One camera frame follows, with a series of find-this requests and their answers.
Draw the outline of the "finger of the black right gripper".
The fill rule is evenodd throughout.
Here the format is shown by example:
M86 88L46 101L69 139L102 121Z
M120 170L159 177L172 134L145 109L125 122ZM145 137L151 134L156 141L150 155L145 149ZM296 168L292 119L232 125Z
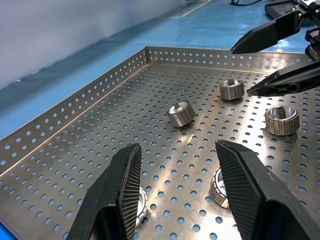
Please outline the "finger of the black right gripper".
M250 89L251 96L285 96L320 86L320 62L297 63L267 76Z
M230 49L231 54L257 53L300 31L305 12L299 9L248 31Z

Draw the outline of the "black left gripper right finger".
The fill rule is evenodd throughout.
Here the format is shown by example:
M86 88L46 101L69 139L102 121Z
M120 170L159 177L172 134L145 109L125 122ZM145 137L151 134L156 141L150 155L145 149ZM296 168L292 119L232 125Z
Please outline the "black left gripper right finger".
M226 195L243 240L318 240L320 227L288 186L242 144L217 140Z

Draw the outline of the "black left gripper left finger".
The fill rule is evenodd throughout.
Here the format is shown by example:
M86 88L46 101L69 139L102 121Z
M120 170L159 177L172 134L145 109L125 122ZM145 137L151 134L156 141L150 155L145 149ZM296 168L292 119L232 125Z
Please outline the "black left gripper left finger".
M120 149L87 190L68 233L69 240L132 240L141 183L142 148Z

